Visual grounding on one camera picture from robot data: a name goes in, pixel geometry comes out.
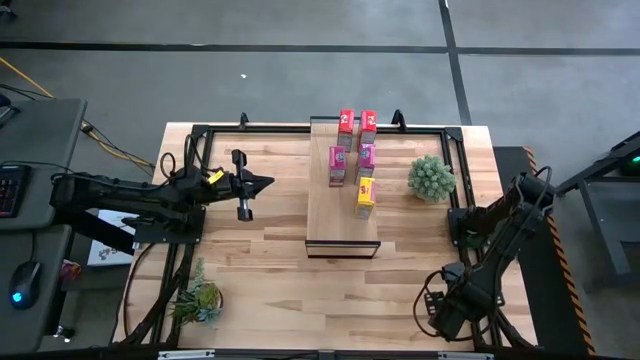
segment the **computer mouse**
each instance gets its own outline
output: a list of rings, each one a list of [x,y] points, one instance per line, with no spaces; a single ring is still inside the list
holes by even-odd
[[[38,300],[40,292],[40,263],[24,262],[16,268],[9,281],[9,302],[14,309],[26,310]]]

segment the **desk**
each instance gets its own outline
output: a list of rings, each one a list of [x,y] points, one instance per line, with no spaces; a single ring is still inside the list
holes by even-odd
[[[0,163],[26,160],[69,166],[87,103],[65,99],[14,105],[20,113],[11,115],[0,129]],[[58,172],[52,166],[32,165],[19,216],[0,220],[0,318],[5,324],[0,327],[1,354],[35,351],[49,330],[49,320],[57,326],[58,274],[71,236],[69,226],[50,226],[55,214],[49,205],[51,175]],[[32,308],[15,310],[9,303],[9,280],[16,267],[29,260],[29,229],[36,230],[36,260],[42,263],[40,296]]]
[[[182,154],[184,137],[192,125],[167,124],[160,153]],[[482,126],[462,130],[476,203],[489,205],[502,195],[489,130]],[[382,241],[376,258],[325,260],[308,259],[304,246],[310,135],[217,134],[211,166],[231,169],[231,150],[240,148],[247,153],[249,170],[273,176],[276,182],[251,202],[253,222],[236,220],[234,201],[208,207],[205,234],[195,257],[205,259],[205,279],[219,285],[225,307],[215,328],[184,327],[179,346],[472,350],[471,342],[447,343],[427,337],[412,319],[412,303],[425,277],[458,261],[446,225],[449,203],[425,205],[406,188],[410,162],[426,153],[441,153],[437,140],[417,136],[379,135],[376,139],[376,216],[378,240]],[[455,155],[453,165],[459,168]],[[156,172],[154,182],[163,180]],[[464,196],[459,197],[464,206]],[[131,324],[137,324],[156,300],[166,251],[166,246],[152,249],[134,277]],[[502,284],[505,314],[524,338],[536,343],[517,263],[507,269]],[[434,284],[434,289],[443,287],[442,282]],[[418,311],[426,323],[424,307]],[[170,324],[169,319],[164,322],[165,335]],[[465,326],[460,336],[468,334]],[[114,341],[122,338],[119,321]]]

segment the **wooden table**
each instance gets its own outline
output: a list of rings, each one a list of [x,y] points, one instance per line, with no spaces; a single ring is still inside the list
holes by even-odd
[[[192,125],[168,123],[160,153],[182,154],[184,137]],[[476,203],[489,205],[502,195],[489,130],[484,126],[462,130]],[[373,260],[325,260],[308,259],[304,245],[310,135],[217,134],[212,166],[232,169],[231,150],[237,147],[247,154],[249,170],[273,176],[276,182],[250,202],[253,222],[236,220],[235,201],[208,207],[205,233],[195,257],[205,259],[205,279],[215,281],[221,288],[225,306],[215,328],[200,324],[185,326],[179,346],[472,350],[471,342],[447,343],[427,337],[412,318],[412,303],[425,277],[445,264],[459,261],[457,251],[450,245],[446,225],[449,202],[425,205],[407,190],[410,162],[427,153],[442,155],[440,143],[434,138],[377,137],[376,220],[382,246]],[[452,143],[453,165],[457,170],[453,146]],[[176,156],[178,162],[182,160],[180,157]],[[154,182],[162,180],[163,176],[156,171]],[[463,192],[458,193],[461,206],[465,206]],[[166,251],[166,246],[156,246],[134,277],[129,303],[132,326],[142,319],[158,296]],[[536,343],[516,262],[505,272],[502,284],[507,301],[504,313],[525,339]],[[437,278],[433,288],[443,289],[444,284]],[[418,313],[426,324],[423,305]],[[164,334],[168,334],[170,320],[164,322]],[[121,324],[119,321],[114,341],[123,338]],[[465,325],[460,336],[469,332],[469,326]]]

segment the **juice box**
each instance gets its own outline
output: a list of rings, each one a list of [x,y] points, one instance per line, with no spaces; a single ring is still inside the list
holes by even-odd
[[[351,152],[354,118],[355,112],[353,111],[353,109],[340,110],[340,123],[338,125],[338,146],[344,146],[346,152]]]
[[[347,174],[344,146],[329,147],[329,186],[344,185]]]
[[[376,139],[378,117],[373,110],[363,110],[360,114],[360,145],[373,144]]]
[[[358,203],[356,204],[356,218],[368,220],[373,206],[376,204],[376,184],[374,178],[363,177],[358,186]]]
[[[356,184],[360,183],[361,177],[372,177],[373,169],[376,166],[376,146],[373,144],[360,145],[358,154],[358,165],[356,169]]]

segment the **keyboard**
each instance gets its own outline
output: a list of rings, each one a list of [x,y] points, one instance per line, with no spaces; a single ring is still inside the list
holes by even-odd
[[[31,167],[25,165],[0,168],[0,219],[18,216],[30,173]]]

